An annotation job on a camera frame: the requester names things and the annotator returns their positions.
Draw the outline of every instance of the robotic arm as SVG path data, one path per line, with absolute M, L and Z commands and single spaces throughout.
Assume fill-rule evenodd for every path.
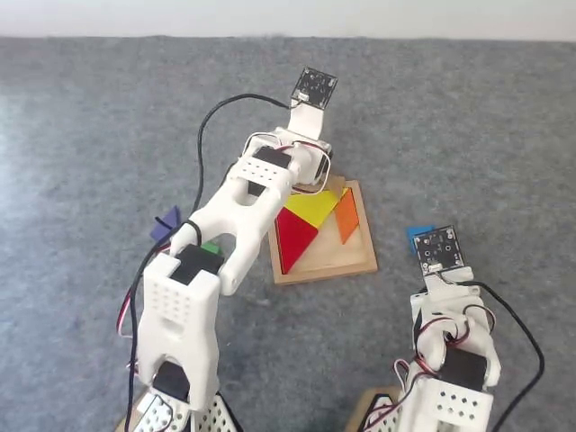
M 288 127 L 251 135 L 218 192 L 172 237 L 169 253 L 144 270 L 139 378 L 171 407 L 170 430 L 182 430 L 189 418 L 196 430 L 218 390 L 219 296 L 238 289 L 293 187 L 327 178 L 332 150 L 319 136 L 336 82 L 305 68 Z M 236 238 L 225 261 L 200 248 L 221 234 Z
M 454 227 L 414 241 L 426 283 L 410 298 L 415 357 L 399 401 L 371 411 L 363 431 L 483 432 L 493 401 L 487 390 L 500 378 L 494 315 L 464 266 Z

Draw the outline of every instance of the green block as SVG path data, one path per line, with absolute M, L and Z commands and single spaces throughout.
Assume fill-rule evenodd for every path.
M 211 243 L 210 241 L 204 243 L 202 245 L 202 249 L 212 252 L 214 255 L 220 254 L 220 247 L 214 243 Z

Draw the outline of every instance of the blue block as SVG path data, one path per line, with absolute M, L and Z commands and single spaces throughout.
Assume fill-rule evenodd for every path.
M 169 227 L 173 228 L 180 225 L 180 209 L 177 205 L 172 207 L 168 213 L 164 215 L 162 221 Z M 154 229 L 150 232 L 150 236 L 154 239 L 154 241 L 159 241 L 162 239 L 170 229 L 162 225 L 161 223 L 156 222 Z
M 414 246 L 414 238 L 419 236 L 420 234 L 424 234 L 425 232 L 429 232 L 431 230 L 435 230 L 436 226 L 434 225 L 426 225 L 422 227 L 407 227 L 406 228 L 406 237 L 408 237 L 408 242 L 410 244 L 410 250 L 412 251 L 413 255 L 416 255 L 416 247 Z

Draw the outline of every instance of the white wall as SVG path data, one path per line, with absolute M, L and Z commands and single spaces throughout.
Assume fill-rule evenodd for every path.
M 576 41 L 576 0 L 0 0 L 0 34 Z

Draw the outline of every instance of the black circuit board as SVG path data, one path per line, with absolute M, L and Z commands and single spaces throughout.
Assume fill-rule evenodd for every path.
M 305 67 L 292 92 L 297 104 L 307 104 L 324 110 L 336 88 L 338 78 L 319 70 Z
M 464 267 L 462 251 L 453 225 L 416 236 L 414 245 L 424 276 Z

